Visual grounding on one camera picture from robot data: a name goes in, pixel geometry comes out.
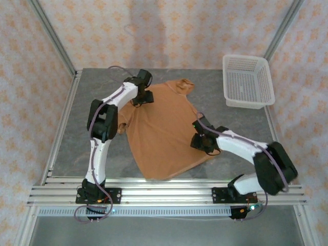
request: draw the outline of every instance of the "metal floor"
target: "metal floor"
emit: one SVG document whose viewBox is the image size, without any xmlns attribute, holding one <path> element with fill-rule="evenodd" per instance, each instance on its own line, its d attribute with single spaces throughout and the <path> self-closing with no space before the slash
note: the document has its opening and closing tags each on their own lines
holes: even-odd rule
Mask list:
<svg viewBox="0 0 328 246">
<path fill-rule="evenodd" d="M 292 206 L 270 206 L 254 220 L 110 217 L 79 224 L 73 217 L 38 217 L 30 246 L 302 246 Z"/>
</svg>

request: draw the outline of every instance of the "aluminum frame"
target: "aluminum frame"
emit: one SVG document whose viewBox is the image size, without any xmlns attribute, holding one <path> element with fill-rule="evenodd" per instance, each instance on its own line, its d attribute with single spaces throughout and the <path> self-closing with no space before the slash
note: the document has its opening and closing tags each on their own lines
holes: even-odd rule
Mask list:
<svg viewBox="0 0 328 246">
<path fill-rule="evenodd" d="M 282 38 L 286 34 L 288 27 L 293 22 L 296 14 L 298 13 L 300 7 L 302 6 L 304 0 L 294 0 L 285 15 L 284 19 L 282 20 L 275 36 L 273 37 L 271 43 L 269 44 L 269 47 L 267 51 L 265 52 L 264 58 L 270 61 L 273 54 L 275 53 L 276 49 L 278 48 Z"/>
<path fill-rule="evenodd" d="M 64 46 L 62 45 L 59 37 L 57 36 L 55 30 L 53 29 L 46 13 L 44 12 L 41 4 L 39 3 L 38 0 L 27 0 L 30 4 L 30 6 L 32 7 L 34 13 L 36 14 L 36 16 L 39 18 L 45 32 L 48 34 L 50 41 L 52 42 L 52 44 L 54 45 L 54 48 L 57 50 L 59 56 L 61 57 L 61 59 L 63 60 L 63 62 L 65 63 L 65 66 L 67 68 L 67 70 L 70 72 L 70 74 L 72 76 L 74 76 L 76 74 L 76 70 L 74 68 L 74 65 L 71 61 L 71 59 L 69 58 Z"/>
<path fill-rule="evenodd" d="M 70 91 L 69 91 L 68 96 L 67 96 L 66 101 L 65 101 L 65 106 L 64 106 L 62 115 L 60 117 L 60 120 L 59 120 L 59 125 L 58 125 L 58 128 L 57 128 L 56 133 L 55 133 L 55 139 L 54 139 L 54 142 L 51 146 L 49 158 L 47 160 L 46 168 L 45 168 L 44 173 L 42 175 L 40 185 L 45 184 L 47 176 L 49 175 L 49 172 L 52 172 L 52 170 L 53 170 L 53 165 L 56 161 L 57 154 L 58 154 L 58 151 L 59 151 L 59 147 L 60 147 L 60 144 L 61 144 L 62 139 L 63 139 L 63 135 L 64 135 L 64 131 L 65 131 L 65 128 L 66 128 L 68 116 L 70 114 L 70 111 L 71 111 L 71 108 L 72 108 L 72 105 L 73 105 L 75 93 L 76 93 L 76 90 L 77 90 L 78 83 L 80 82 L 81 74 L 82 74 L 82 70 L 77 71 L 76 76 L 72 80 L 71 88 L 70 88 Z"/>
<path fill-rule="evenodd" d="M 27 246 L 30 244 L 39 210 L 40 207 L 27 208 L 14 241 L 15 246 Z"/>
<path fill-rule="evenodd" d="M 48 177 L 44 186 L 34 186 L 28 199 L 28 206 L 74 206 L 76 188 L 83 178 Z M 160 207 L 160 206 L 233 206 L 243 204 L 213 204 L 212 187 L 227 187 L 229 181 L 210 179 L 172 179 L 169 181 L 146 181 L 142 178 L 106 179 L 106 187 L 122 188 L 119 207 Z M 263 192 L 257 192 L 261 201 Z M 304 189 L 300 185 L 290 186 L 288 193 L 268 196 L 269 205 L 307 204 Z"/>
<path fill-rule="evenodd" d="M 265 106 L 265 113 L 268 119 L 270 131 L 274 141 L 279 141 L 278 135 L 274 129 L 272 116 L 268 106 Z M 297 223 L 301 231 L 302 239 L 305 246 L 321 246 L 318 234 L 315 230 L 315 225 L 312 220 L 311 211 L 309 206 L 304 205 L 294 205 L 294 212 L 297 218 Z"/>
</svg>

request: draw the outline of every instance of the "white robotic arm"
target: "white robotic arm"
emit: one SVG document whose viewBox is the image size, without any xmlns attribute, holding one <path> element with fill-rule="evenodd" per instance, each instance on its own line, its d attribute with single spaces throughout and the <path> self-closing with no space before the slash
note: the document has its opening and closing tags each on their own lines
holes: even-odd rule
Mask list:
<svg viewBox="0 0 328 246">
<path fill-rule="evenodd" d="M 128 77 L 122 86 L 103 100 L 91 103 L 87 129 L 90 133 L 91 154 L 86 178 L 77 190 L 76 203 L 94 204 L 105 201 L 105 165 L 108 147 L 118 128 L 118 112 L 131 101 L 132 105 L 153 103 L 151 91 L 146 91 L 152 75 L 141 69 L 136 77 Z"/>
<path fill-rule="evenodd" d="M 258 191 L 276 195 L 297 177 L 297 170 L 280 143 L 253 141 L 225 127 L 214 129 L 204 116 L 193 125 L 197 133 L 191 141 L 191 147 L 206 153 L 229 151 L 255 166 L 255 173 L 240 175 L 230 182 L 231 196 Z"/>
<path fill-rule="evenodd" d="M 123 85 L 116 90 L 112 95 L 109 97 L 104 98 L 102 101 L 106 102 L 109 101 L 108 105 L 114 105 L 117 107 L 117 111 L 120 111 L 121 108 L 128 103 L 130 100 L 134 99 L 138 95 L 138 86 L 130 82 L 124 82 Z M 91 142 L 91 154 L 89 160 L 89 168 L 86 174 L 86 179 L 90 183 L 95 183 L 95 180 L 92 176 L 92 165 L 91 162 L 93 161 L 95 177 L 98 183 L 103 183 L 106 179 L 105 175 L 105 165 L 106 165 L 106 158 L 108 147 L 111 143 L 111 139 L 107 139 L 105 142 L 99 138 L 93 138 L 90 140 Z"/>
<path fill-rule="evenodd" d="M 231 130 L 224 131 L 225 134 L 229 134 L 231 136 L 239 136 Z M 255 145 L 262 146 L 263 148 L 267 148 L 268 145 L 265 142 L 256 142 L 248 139 L 248 141 L 253 142 Z M 254 165 L 254 156 L 256 153 L 261 153 L 262 150 L 254 145 L 246 144 L 244 141 L 237 138 L 230 138 L 226 136 L 219 136 L 216 138 L 216 142 L 218 147 L 221 150 L 229 151 L 239 157 L 249 161 Z M 243 175 L 239 179 L 237 179 L 234 183 L 234 187 L 237 192 L 241 195 L 245 195 L 251 192 L 263 191 L 263 188 L 258 182 L 256 173 Z"/>
</svg>

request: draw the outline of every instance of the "floral wall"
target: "floral wall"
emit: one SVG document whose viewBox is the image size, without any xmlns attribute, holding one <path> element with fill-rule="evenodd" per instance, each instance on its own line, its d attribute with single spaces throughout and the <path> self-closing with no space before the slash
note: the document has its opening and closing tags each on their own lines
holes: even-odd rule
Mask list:
<svg viewBox="0 0 328 246">
<path fill-rule="evenodd" d="M 222 69 L 263 56 L 292 0 L 40 0 L 74 66 Z"/>
<path fill-rule="evenodd" d="M 311 200 L 321 244 L 328 245 L 328 4 L 307 0 L 270 62 L 279 140 Z"/>
<path fill-rule="evenodd" d="M 26 0 L 0 5 L 0 245 L 13 245 L 71 76 Z"/>
</svg>

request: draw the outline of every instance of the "white plastic basket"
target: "white plastic basket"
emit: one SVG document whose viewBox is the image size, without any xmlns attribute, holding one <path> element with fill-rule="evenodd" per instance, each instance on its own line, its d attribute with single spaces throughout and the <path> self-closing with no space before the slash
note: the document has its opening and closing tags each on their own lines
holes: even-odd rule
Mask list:
<svg viewBox="0 0 328 246">
<path fill-rule="evenodd" d="M 274 104 L 268 61 L 256 56 L 225 55 L 223 91 L 230 107 L 260 109 Z"/>
</svg>

